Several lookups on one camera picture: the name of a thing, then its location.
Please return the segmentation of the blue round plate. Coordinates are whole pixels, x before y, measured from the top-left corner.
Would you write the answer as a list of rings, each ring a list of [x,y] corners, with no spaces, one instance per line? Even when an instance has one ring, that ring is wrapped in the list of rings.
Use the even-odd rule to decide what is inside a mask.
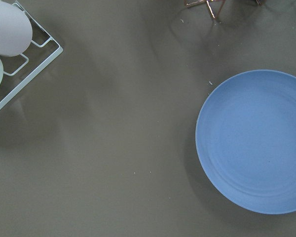
[[[228,200],[263,214],[296,211],[296,77],[252,70],[204,102],[195,144],[201,166]]]

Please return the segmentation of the white cup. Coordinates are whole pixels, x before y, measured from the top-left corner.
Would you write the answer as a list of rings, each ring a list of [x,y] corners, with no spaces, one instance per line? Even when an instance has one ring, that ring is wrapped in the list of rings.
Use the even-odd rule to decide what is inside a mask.
[[[18,7],[0,1],[0,55],[17,56],[29,47],[32,25]]]

